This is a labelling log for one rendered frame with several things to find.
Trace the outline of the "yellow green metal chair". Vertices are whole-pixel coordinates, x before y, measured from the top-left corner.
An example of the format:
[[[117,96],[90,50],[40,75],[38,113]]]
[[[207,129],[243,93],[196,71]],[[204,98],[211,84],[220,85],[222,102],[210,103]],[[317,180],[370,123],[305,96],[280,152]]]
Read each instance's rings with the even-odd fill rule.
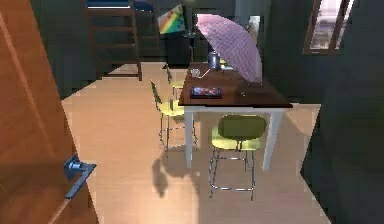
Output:
[[[154,98],[155,108],[160,112],[160,130],[159,140],[166,151],[169,150],[170,132],[173,130],[183,129],[183,126],[171,127],[170,119],[184,116],[184,107],[179,106],[178,100],[172,98],[163,100],[158,92],[157,86],[153,80],[150,81],[151,90]]]
[[[166,72],[167,72],[168,83],[172,87],[172,95],[175,96],[175,97],[178,97],[177,90],[183,88],[184,81],[183,80],[179,80],[179,81],[174,80],[173,76],[172,76],[172,73],[171,73],[171,71],[169,69],[169,66],[166,66]]]
[[[261,148],[260,138],[267,129],[267,121],[259,115],[223,116],[211,130],[212,156],[209,160],[208,183],[212,197],[215,190],[250,192],[250,200],[254,199],[256,187],[255,152]],[[218,186],[216,175],[220,160],[242,161],[244,171],[249,170],[251,186],[235,188],[232,186]]]

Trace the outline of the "brown table with white legs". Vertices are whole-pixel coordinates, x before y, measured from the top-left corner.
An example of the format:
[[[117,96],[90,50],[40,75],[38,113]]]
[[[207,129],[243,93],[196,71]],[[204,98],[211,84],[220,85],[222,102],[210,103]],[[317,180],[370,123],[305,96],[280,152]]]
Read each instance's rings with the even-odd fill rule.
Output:
[[[205,72],[208,68],[208,64],[202,62],[189,65],[179,98],[179,105],[184,108],[186,166],[192,167],[192,131],[195,113],[266,113],[270,118],[262,169],[268,171],[281,119],[293,105],[266,78],[258,84],[248,83],[237,71],[210,71],[202,78],[195,78],[191,74],[192,69]],[[222,91],[222,97],[192,99],[190,95],[193,87],[218,87]]]

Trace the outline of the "blue grey metal pot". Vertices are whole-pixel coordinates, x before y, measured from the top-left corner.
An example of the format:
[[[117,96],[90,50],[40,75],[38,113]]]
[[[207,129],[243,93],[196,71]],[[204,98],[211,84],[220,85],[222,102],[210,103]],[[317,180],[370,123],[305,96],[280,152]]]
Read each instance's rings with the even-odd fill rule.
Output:
[[[216,51],[208,53],[207,61],[211,69],[217,70],[220,68],[220,56]]]

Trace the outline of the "black cabinet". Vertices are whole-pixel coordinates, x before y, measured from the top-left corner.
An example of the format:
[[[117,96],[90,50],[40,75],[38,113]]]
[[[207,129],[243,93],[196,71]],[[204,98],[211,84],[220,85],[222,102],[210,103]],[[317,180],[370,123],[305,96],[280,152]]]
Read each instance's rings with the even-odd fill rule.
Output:
[[[165,35],[166,61],[169,65],[186,66],[190,63],[190,39],[183,32]]]

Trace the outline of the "pink open umbrella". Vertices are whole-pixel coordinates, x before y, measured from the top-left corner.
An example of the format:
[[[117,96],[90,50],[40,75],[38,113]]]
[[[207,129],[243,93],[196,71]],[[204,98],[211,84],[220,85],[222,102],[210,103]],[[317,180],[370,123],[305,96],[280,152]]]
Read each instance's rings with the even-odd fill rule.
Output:
[[[236,22],[216,14],[197,14],[197,28],[218,55],[248,82],[261,83],[262,62],[251,35]]]

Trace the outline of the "colourful striped framed picture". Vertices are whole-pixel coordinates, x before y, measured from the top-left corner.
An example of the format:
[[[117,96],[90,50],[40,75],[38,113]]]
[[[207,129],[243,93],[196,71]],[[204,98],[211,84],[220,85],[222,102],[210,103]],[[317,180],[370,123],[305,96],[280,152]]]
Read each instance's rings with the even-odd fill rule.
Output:
[[[183,5],[179,4],[157,18],[160,34],[169,34],[185,31]]]

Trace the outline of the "brown framed window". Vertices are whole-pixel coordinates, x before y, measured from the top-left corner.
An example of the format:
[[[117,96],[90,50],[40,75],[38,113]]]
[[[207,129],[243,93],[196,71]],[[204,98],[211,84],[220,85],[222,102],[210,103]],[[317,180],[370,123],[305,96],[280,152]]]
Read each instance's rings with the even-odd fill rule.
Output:
[[[313,0],[303,53],[333,55],[341,42],[355,0]]]

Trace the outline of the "brown wooden room door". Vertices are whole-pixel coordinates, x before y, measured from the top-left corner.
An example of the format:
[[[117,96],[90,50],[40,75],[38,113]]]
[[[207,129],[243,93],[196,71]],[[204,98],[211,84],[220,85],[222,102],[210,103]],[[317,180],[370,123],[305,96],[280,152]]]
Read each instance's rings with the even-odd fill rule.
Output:
[[[29,0],[0,0],[0,224],[99,224]]]

